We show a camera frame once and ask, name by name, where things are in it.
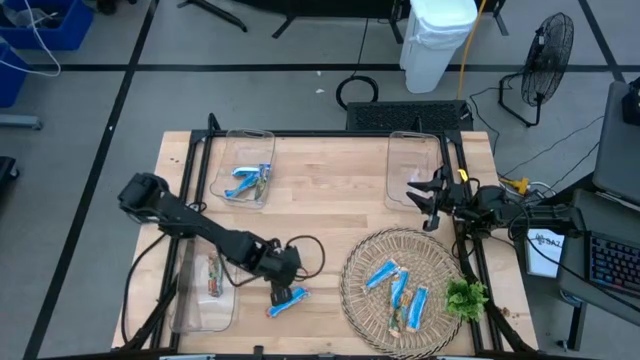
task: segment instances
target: black fan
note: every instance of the black fan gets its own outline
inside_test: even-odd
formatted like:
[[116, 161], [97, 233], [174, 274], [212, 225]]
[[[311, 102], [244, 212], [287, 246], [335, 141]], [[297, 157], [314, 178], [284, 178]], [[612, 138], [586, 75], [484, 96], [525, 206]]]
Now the black fan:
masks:
[[[522, 70], [500, 80], [498, 104], [527, 127], [538, 125], [540, 108], [542, 104], [551, 99], [560, 85], [560, 80], [567, 69], [572, 47], [573, 21], [571, 18], [563, 13], [557, 13], [547, 18], [536, 30], [536, 36], [533, 38], [527, 61]], [[517, 76], [522, 76], [522, 100], [532, 107], [537, 107], [535, 123], [528, 122], [502, 101], [504, 82], [509, 82]]]

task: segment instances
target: yellow tag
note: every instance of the yellow tag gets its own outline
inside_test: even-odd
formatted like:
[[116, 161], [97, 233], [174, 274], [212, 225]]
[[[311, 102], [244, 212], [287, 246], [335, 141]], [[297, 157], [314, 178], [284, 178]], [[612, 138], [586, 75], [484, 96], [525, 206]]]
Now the yellow tag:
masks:
[[469, 176], [467, 176], [467, 172], [464, 171], [464, 169], [458, 169], [458, 172], [460, 173], [460, 177], [462, 178], [462, 182], [469, 181]]

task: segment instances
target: gray floor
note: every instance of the gray floor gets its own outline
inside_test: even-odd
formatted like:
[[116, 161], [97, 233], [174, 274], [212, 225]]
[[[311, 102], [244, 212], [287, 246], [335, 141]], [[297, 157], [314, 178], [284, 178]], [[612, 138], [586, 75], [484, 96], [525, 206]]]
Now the gray floor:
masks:
[[[141, 64], [300, 64], [354, 63], [364, 29], [359, 19], [297, 19], [279, 40], [270, 34], [283, 17], [217, 0], [247, 23], [249, 33], [195, 7], [177, 9], [163, 0], [147, 38]], [[640, 64], [629, 46], [636, 0], [590, 0], [596, 19], [618, 62]], [[96, 15], [82, 48], [56, 53], [64, 64], [127, 64], [149, 0], [121, 2], [113, 17]], [[507, 1], [503, 10], [510, 36], [491, 18], [482, 20], [470, 64], [522, 64], [533, 31], [548, 15], [563, 11], [575, 23], [571, 64], [606, 65], [577, 0]], [[400, 23], [404, 30], [405, 22]], [[363, 63], [397, 63], [401, 45], [388, 25], [370, 21]], [[47, 63], [40, 52], [21, 51], [31, 63]], [[453, 63], [459, 63], [459, 51]], [[101, 352], [109, 349], [120, 309], [124, 278], [131, 262], [137, 227], [116, 208], [116, 195], [134, 172], [151, 171], [162, 133], [202, 128], [214, 112], [223, 128], [343, 129], [346, 115], [334, 99], [349, 72], [137, 72], [133, 77], [102, 175], [89, 208], [69, 274], [40, 356]], [[455, 97], [458, 74], [446, 73], [429, 94], [410, 94], [402, 72], [370, 72], [380, 85], [380, 100]], [[59, 78], [29, 76], [18, 103], [3, 113], [40, 116], [40, 132], [0, 129], [0, 154], [16, 157], [22, 177], [3, 200], [0, 216], [0, 358], [22, 357], [42, 305], [58, 256], [76, 212], [115, 96], [121, 72], [64, 72]], [[504, 74], [469, 72], [465, 97], [495, 86]], [[640, 74], [624, 74], [627, 81]], [[480, 114], [501, 132], [496, 158], [507, 171], [524, 159], [602, 115], [613, 76], [568, 73], [544, 107], [539, 127], [525, 129], [496, 105], [496, 93], [477, 97]], [[370, 90], [345, 89], [352, 101], [366, 101]], [[533, 117], [533, 109], [507, 94], [513, 107]], [[513, 176], [553, 183], [597, 141], [600, 123], [520, 168]], [[476, 121], [476, 129], [486, 130]], [[593, 169], [595, 156], [558, 188]], [[526, 277], [526, 288], [542, 349], [561, 352], [554, 343], [568, 334], [571, 308], [558, 299], [553, 282]], [[592, 308], [583, 349], [570, 355], [622, 358], [640, 350], [640, 329]]]

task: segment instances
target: fan stand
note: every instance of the fan stand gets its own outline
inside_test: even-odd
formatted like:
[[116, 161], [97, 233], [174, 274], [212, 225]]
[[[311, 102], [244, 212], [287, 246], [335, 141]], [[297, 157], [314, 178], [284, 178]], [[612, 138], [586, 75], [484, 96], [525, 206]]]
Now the fan stand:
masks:
[[538, 93], [536, 95], [536, 103], [537, 103], [537, 107], [536, 107], [536, 122], [532, 123], [527, 121], [525, 118], [523, 118], [522, 116], [520, 116], [520, 114], [518, 114], [517, 112], [511, 110], [507, 105], [505, 105], [504, 101], [503, 101], [503, 95], [504, 95], [504, 82], [505, 80], [511, 80], [514, 77], [517, 76], [522, 76], [521, 73], [517, 73], [517, 74], [511, 74], [511, 75], [507, 75], [505, 77], [503, 77], [500, 80], [500, 89], [499, 89], [499, 98], [498, 98], [498, 104], [500, 106], [502, 106], [502, 108], [504, 108], [505, 110], [507, 110], [511, 115], [515, 116], [516, 119], [522, 121], [528, 128], [532, 127], [532, 126], [536, 126], [540, 123], [540, 110], [542, 108], [542, 101], [544, 100], [544, 96], [540, 93]]

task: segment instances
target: wooden tabletop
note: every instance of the wooden tabletop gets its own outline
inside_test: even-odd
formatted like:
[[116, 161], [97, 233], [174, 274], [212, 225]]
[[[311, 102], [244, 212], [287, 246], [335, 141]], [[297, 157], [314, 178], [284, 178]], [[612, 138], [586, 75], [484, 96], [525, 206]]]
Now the wooden tabletop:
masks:
[[[180, 189], [189, 136], [189, 132], [167, 132], [162, 141], [156, 174], [168, 181], [174, 194]], [[213, 142], [207, 188], [215, 178], [224, 144], [224, 138]], [[465, 132], [463, 146], [470, 176], [478, 178], [483, 185], [497, 184], [487, 134]], [[425, 216], [417, 212], [400, 212], [385, 206], [387, 149], [387, 138], [277, 138], [268, 201], [262, 209], [228, 206], [207, 190], [203, 200], [208, 208], [204, 214], [222, 226], [282, 241], [300, 234], [314, 235], [324, 244], [327, 262], [318, 277], [304, 282], [311, 297], [275, 319], [265, 316], [265, 309], [270, 306], [267, 283], [259, 280], [239, 288], [229, 328], [217, 333], [182, 336], [180, 352], [251, 353], [254, 345], [263, 345], [267, 354], [376, 354], [345, 320], [338, 293], [340, 272], [348, 253], [368, 234], [398, 226], [421, 229], [425, 220]], [[453, 148], [450, 150], [455, 159]], [[194, 174], [200, 163], [202, 150], [199, 151]], [[195, 192], [195, 178], [194, 175], [190, 194]], [[143, 226], [135, 256], [158, 234], [154, 226]], [[453, 222], [443, 214], [440, 228], [432, 235], [450, 248], [454, 241]], [[496, 231], [494, 235], [506, 238], [503, 231]], [[150, 252], [132, 278], [127, 316], [129, 336], [156, 304], [168, 243], [166, 240]], [[302, 263], [313, 271], [318, 264], [317, 248], [313, 243], [299, 242], [298, 246]], [[496, 305], [509, 310], [508, 321], [513, 328], [525, 342], [537, 348], [513, 248], [486, 240], [484, 249]], [[484, 347], [490, 349], [486, 317], [480, 325]], [[165, 344], [168, 333], [166, 329]], [[121, 344], [118, 330], [114, 346]], [[463, 324], [442, 353], [473, 354], [467, 324]]]

